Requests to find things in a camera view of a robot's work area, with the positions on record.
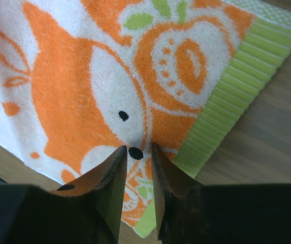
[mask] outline black nose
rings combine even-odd
[[[130,147],[128,152],[133,159],[140,160],[143,158],[143,152],[137,147]]]

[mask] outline green striped trim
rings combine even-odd
[[[257,18],[225,68],[174,163],[195,178],[291,53],[291,30]]]

